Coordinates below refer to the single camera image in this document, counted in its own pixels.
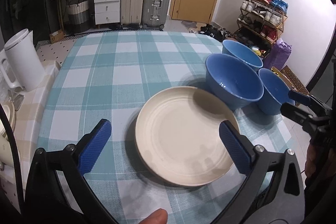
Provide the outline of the right hand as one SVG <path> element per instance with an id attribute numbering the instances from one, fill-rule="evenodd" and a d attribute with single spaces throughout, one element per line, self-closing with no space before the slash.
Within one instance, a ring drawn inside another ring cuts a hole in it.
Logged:
<path id="1" fill-rule="evenodd" d="M 309 144 L 306 153 L 305 174 L 310 178 L 316 170 L 327 165 L 329 150 L 320 145 Z"/>

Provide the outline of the left hand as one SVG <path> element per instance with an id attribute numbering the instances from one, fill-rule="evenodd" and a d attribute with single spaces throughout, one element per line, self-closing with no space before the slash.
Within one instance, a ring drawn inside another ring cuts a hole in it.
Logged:
<path id="1" fill-rule="evenodd" d="M 165 209 L 157 209 L 143 219 L 139 224 L 167 224 L 168 213 Z"/>

